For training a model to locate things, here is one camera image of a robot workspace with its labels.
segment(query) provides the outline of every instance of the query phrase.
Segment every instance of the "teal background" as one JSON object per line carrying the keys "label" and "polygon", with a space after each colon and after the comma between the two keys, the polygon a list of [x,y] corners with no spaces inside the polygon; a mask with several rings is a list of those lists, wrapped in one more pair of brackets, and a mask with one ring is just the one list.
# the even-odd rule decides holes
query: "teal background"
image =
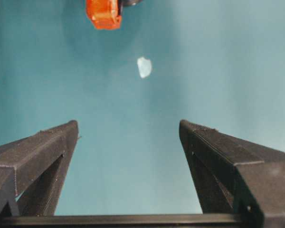
{"label": "teal background", "polygon": [[200,213],[183,118],[285,151],[285,0],[0,0],[0,145],[79,122],[57,214]]}

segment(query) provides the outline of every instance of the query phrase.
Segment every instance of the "white fragment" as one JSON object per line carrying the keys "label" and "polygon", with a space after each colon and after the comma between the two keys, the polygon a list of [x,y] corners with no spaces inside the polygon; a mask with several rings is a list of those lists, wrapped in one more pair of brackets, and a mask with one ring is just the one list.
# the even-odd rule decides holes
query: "white fragment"
{"label": "white fragment", "polygon": [[145,57],[140,57],[137,59],[137,66],[141,78],[146,78],[152,72],[152,62]]}

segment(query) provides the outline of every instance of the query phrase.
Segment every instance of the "teal surface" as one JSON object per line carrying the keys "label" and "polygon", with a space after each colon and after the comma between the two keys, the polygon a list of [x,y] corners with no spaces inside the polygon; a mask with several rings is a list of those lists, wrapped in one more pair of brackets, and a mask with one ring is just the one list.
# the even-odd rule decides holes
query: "teal surface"
{"label": "teal surface", "polygon": [[285,0],[0,0],[0,145],[79,122],[57,214],[199,213],[183,118],[285,151]]}

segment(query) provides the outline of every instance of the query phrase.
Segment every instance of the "small white piece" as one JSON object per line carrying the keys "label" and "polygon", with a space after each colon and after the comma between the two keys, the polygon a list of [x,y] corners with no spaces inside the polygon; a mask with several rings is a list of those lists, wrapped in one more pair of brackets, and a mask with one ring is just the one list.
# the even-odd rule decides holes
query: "small white piece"
{"label": "small white piece", "polygon": [[146,78],[152,72],[152,62],[145,57],[140,57],[137,59],[137,66],[141,78]]}

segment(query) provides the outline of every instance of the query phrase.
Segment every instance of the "orange plastic part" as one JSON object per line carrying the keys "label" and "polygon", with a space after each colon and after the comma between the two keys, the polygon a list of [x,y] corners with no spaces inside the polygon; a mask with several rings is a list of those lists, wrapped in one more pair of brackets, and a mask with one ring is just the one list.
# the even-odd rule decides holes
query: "orange plastic part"
{"label": "orange plastic part", "polygon": [[118,0],[86,0],[86,14],[96,29],[119,29],[122,22]]}

